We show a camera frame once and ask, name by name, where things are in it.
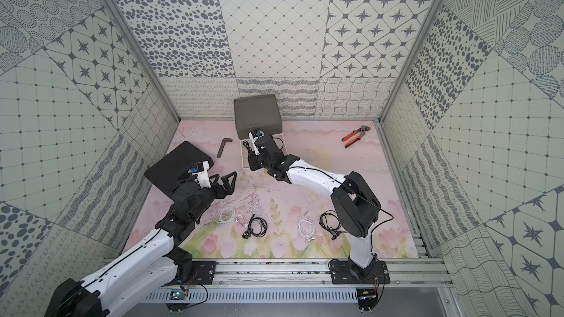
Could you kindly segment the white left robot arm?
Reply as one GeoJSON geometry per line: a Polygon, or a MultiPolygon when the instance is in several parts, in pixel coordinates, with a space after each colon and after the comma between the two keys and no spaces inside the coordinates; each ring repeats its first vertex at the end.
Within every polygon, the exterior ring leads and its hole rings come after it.
{"type": "Polygon", "coordinates": [[[155,228],[100,270],[54,290],[46,316],[123,316],[162,286],[209,285],[216,262],[194,261],[182,243],[195,230],[211,204],[234,193],[237,174],[207,177],[205,172],[180,181],[173,203],[155,228]]]}

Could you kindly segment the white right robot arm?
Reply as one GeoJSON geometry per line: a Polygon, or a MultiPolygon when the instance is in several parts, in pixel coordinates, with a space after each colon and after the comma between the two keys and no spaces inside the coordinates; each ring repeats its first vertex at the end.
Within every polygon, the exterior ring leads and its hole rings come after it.
{"type": "Polygon", "coordinates": [[[260,129],[249,133],[248,164],[252,171],[264,169],[277,181],[302,186],[331,200],[343,229],[351,235],[349,260],[360,269],[375,261],[372,234],[382,209],[380,201],[360,173],[332,173],[310,165],[298,156],[285,154],[271,134],[260,129]]]}

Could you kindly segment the white earphones left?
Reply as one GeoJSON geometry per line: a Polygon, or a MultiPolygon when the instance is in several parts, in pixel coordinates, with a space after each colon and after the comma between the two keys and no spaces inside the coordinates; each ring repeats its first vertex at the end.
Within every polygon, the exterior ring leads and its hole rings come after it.
{"type": "Polygon", "coordinates": [[[222,225],[229,223],[236,223],[241,226],[245,225],[245,218],[243,217],[243,215],[239,213],[239,211],[237,211],[235,207],[232,206],[226,206],[222,208],[222,210],[218,214],[218,220],[222,225]]]}

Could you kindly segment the white earphones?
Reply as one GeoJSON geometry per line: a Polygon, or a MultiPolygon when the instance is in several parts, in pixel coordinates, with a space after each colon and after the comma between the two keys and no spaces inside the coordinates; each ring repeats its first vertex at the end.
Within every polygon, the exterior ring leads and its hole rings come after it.
{"type": "Polygon", "coordinates": [[[222,208],[222,210],[218,214],[218,220],[222,225],[229,223],[236,223],[241,226],[245,225],[245,218],[243,217],[243,215],[239,213],[239,211],[237,211],[235,207],[232,206],[226,206],[222,208]]]}
{"type": "Polygon", "coordinates": [[[249,214],[251,217],[261,217],[261,215],[263,214],[263,207],[261,206],[261,204],[256,201],[250,208],[249,210],[249,214]]]}
{"type": "Polygon", "coordinates": [[[298,233],[307,240],[307,242],[312,242],[316,239],[316,224],[308,217],[307,211],[298,221],[298,233]]]}

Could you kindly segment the white earphones middle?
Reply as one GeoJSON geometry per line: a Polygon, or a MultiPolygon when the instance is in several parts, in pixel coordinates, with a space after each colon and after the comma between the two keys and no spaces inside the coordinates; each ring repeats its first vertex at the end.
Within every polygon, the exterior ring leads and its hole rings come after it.
{"type": "Polygon", "coordinates": [[[261,204],[256,201],[250,208],[249,210],[249,214],[251,217],[261,217],[261,215],[263,214],[263,207],[261,206],[261,204]]]}

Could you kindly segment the yellow white drawer cabinet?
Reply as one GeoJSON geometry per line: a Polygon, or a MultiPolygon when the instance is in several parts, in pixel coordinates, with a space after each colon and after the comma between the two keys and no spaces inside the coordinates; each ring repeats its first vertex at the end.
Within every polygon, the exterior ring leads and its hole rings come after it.
{"type": "Polygon", "coordinates": [[[254,129],[260,129],[266,134],[283,132],[281,113],[274,94],[235,99],[234,117],[240,140],[248,139],[249,133],[254,129]]]}

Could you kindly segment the black earphones left coil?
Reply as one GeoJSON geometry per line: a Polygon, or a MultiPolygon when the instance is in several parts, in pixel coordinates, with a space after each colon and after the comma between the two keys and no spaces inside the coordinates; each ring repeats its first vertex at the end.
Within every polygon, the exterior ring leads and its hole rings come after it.
{"type": "Polygon", "coordinates": [[[264,218],[253,214],[247,224],[245,232],[242,234],[242,238],[249,239],[251,236],[262,238],[266,236],[267,230],[267,221],[264,218]]]}

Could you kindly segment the black earphones coil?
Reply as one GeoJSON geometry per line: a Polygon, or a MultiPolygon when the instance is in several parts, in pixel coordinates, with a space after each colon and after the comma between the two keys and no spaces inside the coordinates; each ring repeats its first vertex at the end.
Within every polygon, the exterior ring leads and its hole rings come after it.
{"type": "Polygon", "coordinates": [[[327,210],[320,215],[319,225],[321,229],[330,234],[330,239],[336,241],[342,234],[346,233],[335,210],[327,210]]]}
{"type": "Polygon", "coordinates": [[[245,232],[242,234],[242,238],[249,239],[251,236],[262,238],[266,236],[267,230],[267,221],[264,218],[253,214],[247,224],[245,232]]]}

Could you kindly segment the white earphones right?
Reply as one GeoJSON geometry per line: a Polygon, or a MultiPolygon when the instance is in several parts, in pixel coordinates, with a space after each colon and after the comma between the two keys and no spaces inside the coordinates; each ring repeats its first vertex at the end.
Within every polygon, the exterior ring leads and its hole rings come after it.
{"type": "Polygon", "coordinates": [[[307,242],[312,242],[316,239],[316,224],[308,217],[307,211],[298,221],[298,233],[307,240],[307,242]]]}

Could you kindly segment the black plastic tool case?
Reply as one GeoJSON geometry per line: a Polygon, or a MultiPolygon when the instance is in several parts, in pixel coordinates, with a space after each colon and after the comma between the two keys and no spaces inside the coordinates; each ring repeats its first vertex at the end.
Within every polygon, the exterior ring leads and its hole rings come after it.
{"type": "Polygon", "coordinates": [[[214,165],[211,156],[192,143],[184,141],[146,170],[144,176],[170,198],[180,180],[188,178],[188,170],[203,161],[207,161],[209,167],[214,165]]]}

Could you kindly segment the dark grey hex wrench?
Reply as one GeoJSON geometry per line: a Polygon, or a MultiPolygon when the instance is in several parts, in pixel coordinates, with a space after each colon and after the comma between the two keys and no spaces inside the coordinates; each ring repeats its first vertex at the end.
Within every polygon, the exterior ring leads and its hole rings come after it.
{"type": "Polygon", "coordinates": [[[232,138],[228,138],[228,137],[225,137],[225,138],[222,139],[222,141],[221,141],[221,143],[220,143],[220,147],[219,147],[219,149],[218,149],[218,151],[217,151],[217,155],[216,155],[217,158],[219,158],[219,159],[221,158],[221,156],[223,155],[223,151],[224,151],[226,145],[227,145],[229,142],[233,142],[233,139],[232,139],[232,138]]]}

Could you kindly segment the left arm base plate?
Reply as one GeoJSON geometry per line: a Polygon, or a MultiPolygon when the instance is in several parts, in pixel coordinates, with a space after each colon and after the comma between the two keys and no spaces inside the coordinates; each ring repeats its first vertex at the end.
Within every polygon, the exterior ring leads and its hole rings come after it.
{"type": "Polygon", "coordinates": [[[179,268],[176,281],[179,284],[211,285],[214,280],[217,261],[190,261],[179,268]]]}

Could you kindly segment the orange handled pliers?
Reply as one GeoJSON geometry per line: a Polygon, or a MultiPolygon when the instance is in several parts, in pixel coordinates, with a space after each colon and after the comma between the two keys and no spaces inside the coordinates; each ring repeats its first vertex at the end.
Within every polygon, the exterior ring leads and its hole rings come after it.
{"type": "Polygon", "coordinates": [[[360,141],[365,133],[370,130],[371,128],[369,126],[361,126],[347,136],[343,137],[342,142],[345,144],[345,148],[349,148],[354,143],[360,141]]]}

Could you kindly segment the aluminium rail frame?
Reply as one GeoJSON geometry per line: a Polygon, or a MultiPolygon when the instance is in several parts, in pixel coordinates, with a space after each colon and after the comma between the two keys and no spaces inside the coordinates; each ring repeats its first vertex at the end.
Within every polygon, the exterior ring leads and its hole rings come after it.
{"type": "Polygon", "coordinates": [[[334,285],[328,262],[332,259],[201,259],[217,261],[213,283],[189,285],[183,293],[178,284],[163,286],[140,303],[166,304],[177,311],[198,303],[348,303],[368,311],[383,294],[396,289],[437,293],[447,304],[454,284],[440,258],[424,258],[424,245],[414,237],[418,258],[385,261],[389,284],[334,285]]]}

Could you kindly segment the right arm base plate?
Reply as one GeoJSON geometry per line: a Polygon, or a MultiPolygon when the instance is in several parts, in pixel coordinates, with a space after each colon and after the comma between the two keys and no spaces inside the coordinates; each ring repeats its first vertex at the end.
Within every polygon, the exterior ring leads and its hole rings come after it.
{"type": "Polygon", "coordinates": [[[332,259],[328,262],[331,281],[334,285],[346,284],[389,284],[389,270],[385,261],[374,257],[368,267],[361,268],[350,259],[332,259]]]}

